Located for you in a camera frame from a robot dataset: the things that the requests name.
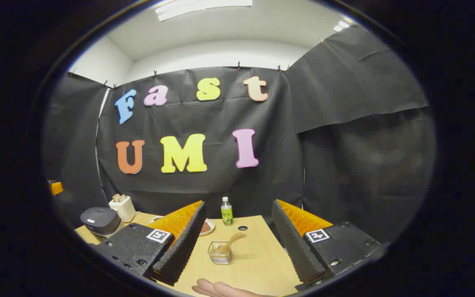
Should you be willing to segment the white round plate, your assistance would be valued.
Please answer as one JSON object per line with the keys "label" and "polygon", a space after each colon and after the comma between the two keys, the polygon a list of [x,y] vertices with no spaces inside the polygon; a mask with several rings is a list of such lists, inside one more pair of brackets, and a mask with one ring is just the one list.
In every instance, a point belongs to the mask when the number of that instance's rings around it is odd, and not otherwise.
{"label": "white round plate", "polygon": [[213,232],[215,228],[216,228],[215,222],[213,222],[213,220],[211,220],[211,219],[206,218],[206,219],[204,220],[204,223],[203,223],[203,226],[202,226],[202,228],[201,228],[201,230],[200,230],[200,234],[199,234],[199,235],[200,235],[200,236],[208,235],[208,234],[210,234],[211,232]]}

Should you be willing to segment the long ceiling light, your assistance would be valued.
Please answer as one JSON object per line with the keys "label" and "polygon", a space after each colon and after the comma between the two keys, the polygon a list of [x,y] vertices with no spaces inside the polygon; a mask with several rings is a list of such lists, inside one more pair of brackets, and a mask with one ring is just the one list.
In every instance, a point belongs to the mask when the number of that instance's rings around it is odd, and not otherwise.
{"label": "long ceiling light", "polygon": [[172,0],[157,7],[155,12],[160,22],[192,12],[213,8],[251,7],[253,0]]}

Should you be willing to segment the black backdrop cloth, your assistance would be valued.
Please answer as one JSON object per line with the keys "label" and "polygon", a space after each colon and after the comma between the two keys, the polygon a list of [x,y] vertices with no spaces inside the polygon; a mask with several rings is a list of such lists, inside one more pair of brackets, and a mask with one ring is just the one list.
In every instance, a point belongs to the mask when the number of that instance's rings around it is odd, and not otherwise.
{"label": "black backdrop cloth", "polygon": [[422,205],[437,142],[428,100],[402,59],[351,26],[285,73],[218,66],[113,90],[66,78],[47,107],[42,161],[52,205],[81,227],[114,194],[166,215],[198,200],[209,218],[271,217],[281,199],[374,239],[398,238]]}

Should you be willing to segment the metal wire chopstick holder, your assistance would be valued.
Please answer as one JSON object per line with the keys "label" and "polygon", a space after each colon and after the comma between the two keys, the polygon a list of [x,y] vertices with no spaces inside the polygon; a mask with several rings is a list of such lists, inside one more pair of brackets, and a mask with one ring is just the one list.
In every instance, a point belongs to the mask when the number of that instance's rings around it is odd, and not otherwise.
{"label": "metal wire chopstick holder", "polygon": [[214,264],[230,265],[232,250],[230,247],[226,247],[227,244],[227,241],[212,241],[210,243],[207,253]]}

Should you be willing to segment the wooden spoon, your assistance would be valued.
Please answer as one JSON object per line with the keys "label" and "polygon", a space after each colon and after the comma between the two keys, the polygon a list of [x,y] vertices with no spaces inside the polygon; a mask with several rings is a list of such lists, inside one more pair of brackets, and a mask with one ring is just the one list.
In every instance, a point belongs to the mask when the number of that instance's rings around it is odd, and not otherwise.
{"label": "wooden spoon", "polygon": [[221,245],[218,245],[216,248],[215,248],[215,254],[217,255],[226,255],[229,253],[230,251],[230,247],[231,245],[236,242],[237,240],[239,239],[242,239],[242,238],[245,238],[247,235],[245,233],[236,233],[236,234],[233,234],[230,239],[224,243],[224,244],[221,244]]}

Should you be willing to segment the green drink bottle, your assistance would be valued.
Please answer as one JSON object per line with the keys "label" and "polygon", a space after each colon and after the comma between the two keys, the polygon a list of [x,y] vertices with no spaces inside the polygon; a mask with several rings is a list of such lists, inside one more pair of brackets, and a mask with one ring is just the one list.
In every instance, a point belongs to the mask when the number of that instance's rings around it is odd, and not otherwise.
{"label": "green drink bottle", "polygon": [[220,207],[223,224],[226,226],[231,226],[233,224],[233,209],[232,205],[229,203],[228,197],[222,198],[222,205]]}

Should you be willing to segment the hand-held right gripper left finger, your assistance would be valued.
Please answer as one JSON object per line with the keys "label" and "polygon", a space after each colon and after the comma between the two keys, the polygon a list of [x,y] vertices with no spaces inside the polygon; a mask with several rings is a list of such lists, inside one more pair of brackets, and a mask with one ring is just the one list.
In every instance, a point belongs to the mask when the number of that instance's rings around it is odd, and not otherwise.
{"label": "hand-held right gripper left finger", "polygon": [[150,224],[131,223],[91,247],[118,267],[174,286],[192,255],[205,220],[205,203],[197,201]]}

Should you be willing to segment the white toaster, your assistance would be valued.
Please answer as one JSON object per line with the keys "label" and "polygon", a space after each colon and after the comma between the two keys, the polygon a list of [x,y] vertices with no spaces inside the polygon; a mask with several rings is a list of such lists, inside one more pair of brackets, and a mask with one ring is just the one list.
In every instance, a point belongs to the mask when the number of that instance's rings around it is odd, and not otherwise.
{"label": "white toaster", "polygon": [[122,203],[115,203],[112,200],[108,203],[109,207],[117,212],[123,222],[131,222],[137,214],[130,196]]}

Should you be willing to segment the black silver rice cooker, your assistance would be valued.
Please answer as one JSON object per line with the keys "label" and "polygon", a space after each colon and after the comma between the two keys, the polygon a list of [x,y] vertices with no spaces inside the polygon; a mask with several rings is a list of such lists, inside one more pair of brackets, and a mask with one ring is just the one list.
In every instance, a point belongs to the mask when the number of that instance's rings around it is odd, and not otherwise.
{"label": "black silver rice cooker", "polygon": [[109,207],[91,207],[80,215],[80,220],[91,233],[103,238],[111,237],[122,225],[117,211]]}

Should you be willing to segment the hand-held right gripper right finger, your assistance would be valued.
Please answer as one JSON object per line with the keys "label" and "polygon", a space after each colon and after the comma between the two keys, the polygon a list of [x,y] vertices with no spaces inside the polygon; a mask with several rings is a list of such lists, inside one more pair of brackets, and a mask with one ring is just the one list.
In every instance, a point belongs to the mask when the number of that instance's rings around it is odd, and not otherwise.
{"label": "hand-held right gripper right finger", "polygon": [[388,247],[351,222],[332,224],[279,199],[273,202],[271,216],[301,281],[297,291],[375,261]]}

